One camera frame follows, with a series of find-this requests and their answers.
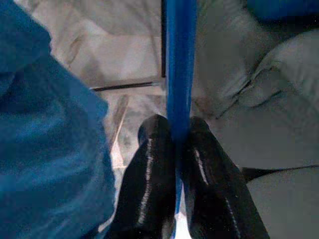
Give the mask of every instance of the blue fabric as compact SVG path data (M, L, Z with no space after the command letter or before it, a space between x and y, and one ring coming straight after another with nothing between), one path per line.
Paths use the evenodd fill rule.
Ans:
M248 0L248 8L261 20L319 13L319 0Z
M167 119L176 143L176 211L179 212L182 181L180 156L189 130L194 71L196 0L168 0L167 4Z
M80 238L114 211L107 104L50 56L49 42L0 1L1 238Z

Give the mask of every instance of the blue strap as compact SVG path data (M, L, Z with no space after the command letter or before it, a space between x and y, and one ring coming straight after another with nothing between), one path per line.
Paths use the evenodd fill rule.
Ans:
M189 128L195 33L196 0L167 0L167 118L177 145L176 213L182 188L180 151Z
M264 21L319 13L318 0L248 0L247 4L248 8Z

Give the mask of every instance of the sofa cushion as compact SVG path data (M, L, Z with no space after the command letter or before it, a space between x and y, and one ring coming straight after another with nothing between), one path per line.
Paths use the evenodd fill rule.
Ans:
M272 173L247 186L270 238L316 237L319 167Z
M252 86L240 96L240 102L257 106L278 91L289 89L288 82L319 112L318 46L319 29L302 33L276 47L258 66L252 76ZM267 89L267 85L271 85L272 90Z
M240 167L319 165L319 114L296 90L280 92L257 107L236 103L210 126Z
M200 0L196 39L196 81L221 116L249 82L257 64L302 27L259 23L244 0Z

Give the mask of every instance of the blue object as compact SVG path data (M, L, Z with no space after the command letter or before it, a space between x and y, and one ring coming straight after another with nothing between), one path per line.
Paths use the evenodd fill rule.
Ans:
M49 42L0 1L1 238L80 238L114 210L107 104L50 56Z
M181 147L189 130L194 71L196 0L167 0L167 118L176 143L176 213L179 211Z
M319 13L319 0L248 0L248 8L261 20Z

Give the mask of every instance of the blue sleeve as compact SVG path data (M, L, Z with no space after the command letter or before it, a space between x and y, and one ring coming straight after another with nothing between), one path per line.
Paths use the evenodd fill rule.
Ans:
M50 56L48 32L0 1L1 238L80 238L114 210L107 103Z
M318 0L248 0L248 8L261 20L319 13Z

